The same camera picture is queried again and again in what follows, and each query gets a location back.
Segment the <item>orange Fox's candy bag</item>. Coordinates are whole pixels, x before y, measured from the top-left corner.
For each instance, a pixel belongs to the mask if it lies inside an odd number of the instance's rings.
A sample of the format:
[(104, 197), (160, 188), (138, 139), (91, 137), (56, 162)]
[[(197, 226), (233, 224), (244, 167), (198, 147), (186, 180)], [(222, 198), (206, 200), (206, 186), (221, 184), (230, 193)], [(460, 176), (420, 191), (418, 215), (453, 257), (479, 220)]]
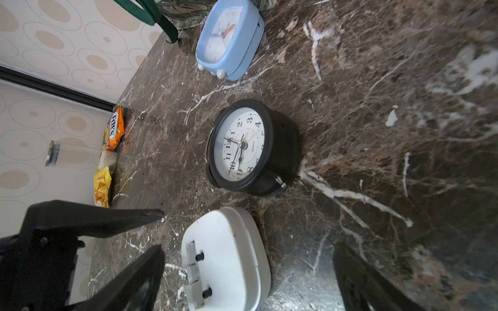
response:
[(123, 110), (121, 105), (116, 106), (103, 137), (103, 148), (107, 151), (114, 151), (120, 144), (121, 138), (125, 134)]

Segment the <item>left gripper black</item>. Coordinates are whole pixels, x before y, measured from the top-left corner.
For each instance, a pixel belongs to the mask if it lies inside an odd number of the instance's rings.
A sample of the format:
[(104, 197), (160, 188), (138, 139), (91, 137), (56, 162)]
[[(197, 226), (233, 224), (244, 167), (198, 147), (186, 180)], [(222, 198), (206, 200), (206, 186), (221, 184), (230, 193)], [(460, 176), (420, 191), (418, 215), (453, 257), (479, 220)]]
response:
[(1, 239), (1, 310), (75, 310), (81, 303), (70, 303), (70, 295), (77, 251), (85, 247), (78, 237), (113, 237), (163, 217), (159, 209), (62, 200), (30, 206), (19, 235)]

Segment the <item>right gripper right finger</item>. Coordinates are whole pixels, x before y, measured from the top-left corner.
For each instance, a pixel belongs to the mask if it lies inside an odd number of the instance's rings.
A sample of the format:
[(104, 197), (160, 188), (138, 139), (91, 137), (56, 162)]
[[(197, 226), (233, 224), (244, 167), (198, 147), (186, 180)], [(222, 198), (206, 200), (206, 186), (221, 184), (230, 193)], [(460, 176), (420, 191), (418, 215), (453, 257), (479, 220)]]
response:
[(422, 310), (343, 242), (335, 244), (334, 271), (346, 310)]

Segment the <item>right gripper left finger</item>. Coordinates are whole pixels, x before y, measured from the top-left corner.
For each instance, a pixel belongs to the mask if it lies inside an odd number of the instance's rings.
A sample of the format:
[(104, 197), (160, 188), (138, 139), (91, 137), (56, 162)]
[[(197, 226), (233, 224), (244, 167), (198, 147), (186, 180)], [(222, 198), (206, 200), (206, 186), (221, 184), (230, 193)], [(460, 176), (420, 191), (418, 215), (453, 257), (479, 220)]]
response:
[(164, 266), (164, 251), (155, 245), (73, 310), (153, 310)]

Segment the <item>small black round clock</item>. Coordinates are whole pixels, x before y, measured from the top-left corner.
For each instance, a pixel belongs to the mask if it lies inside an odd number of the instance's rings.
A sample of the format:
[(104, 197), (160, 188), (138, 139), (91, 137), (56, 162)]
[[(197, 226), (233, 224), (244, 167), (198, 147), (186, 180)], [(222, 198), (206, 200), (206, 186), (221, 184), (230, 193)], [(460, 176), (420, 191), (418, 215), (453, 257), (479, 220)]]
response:
[(206, 178), (216, 188), (275, 196), (297, 176), (302, 160), (298, 127), (252, 98), (222, 110), (208, 138)]

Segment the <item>yellow chips snack bag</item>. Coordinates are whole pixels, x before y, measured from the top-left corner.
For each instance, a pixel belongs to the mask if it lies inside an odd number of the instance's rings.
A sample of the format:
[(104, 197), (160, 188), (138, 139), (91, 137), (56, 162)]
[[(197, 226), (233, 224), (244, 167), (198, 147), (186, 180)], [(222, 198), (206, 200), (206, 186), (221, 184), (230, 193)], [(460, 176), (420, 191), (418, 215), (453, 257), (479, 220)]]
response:
[(109, 167), (99, 170), (93, 178), (94, 203), (97, 207), (109, 207), (109, 191), (112, 177)]

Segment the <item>blue square clock white face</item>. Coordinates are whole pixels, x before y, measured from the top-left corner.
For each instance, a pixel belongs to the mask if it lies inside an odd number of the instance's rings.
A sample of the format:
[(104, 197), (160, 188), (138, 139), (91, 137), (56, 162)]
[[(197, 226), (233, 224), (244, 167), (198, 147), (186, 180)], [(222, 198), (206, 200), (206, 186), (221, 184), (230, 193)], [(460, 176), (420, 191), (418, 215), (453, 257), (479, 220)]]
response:
[(255, 57), (264, 29), (265, 22), (253, 1), (217, 1), (198, 40), (198, 69), (219, 80), (239, 80)]

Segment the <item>black vertical frame post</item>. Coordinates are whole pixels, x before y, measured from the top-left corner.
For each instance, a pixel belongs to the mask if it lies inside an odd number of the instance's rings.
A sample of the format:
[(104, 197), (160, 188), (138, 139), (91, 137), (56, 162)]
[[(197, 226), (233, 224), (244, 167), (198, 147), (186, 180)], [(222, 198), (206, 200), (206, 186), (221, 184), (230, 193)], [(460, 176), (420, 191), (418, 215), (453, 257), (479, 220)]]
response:
[(111, 102), (39, 79), (35, 76), (24, 74), (5, 66), (1, 66), (1, 80), (104, 111), (111, 112), (115, 107), (115, 104)]

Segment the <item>white square clock face-down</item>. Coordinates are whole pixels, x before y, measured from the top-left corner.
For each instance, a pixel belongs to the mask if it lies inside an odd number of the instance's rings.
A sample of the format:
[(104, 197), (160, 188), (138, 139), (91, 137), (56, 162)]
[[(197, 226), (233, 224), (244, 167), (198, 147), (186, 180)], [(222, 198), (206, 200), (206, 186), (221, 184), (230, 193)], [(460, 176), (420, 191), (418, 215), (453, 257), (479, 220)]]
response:
[(257, 310), (271, 290), (271, 269), (252, 215), (223, 207), (194, 221), (181, 243), (189, 310)]

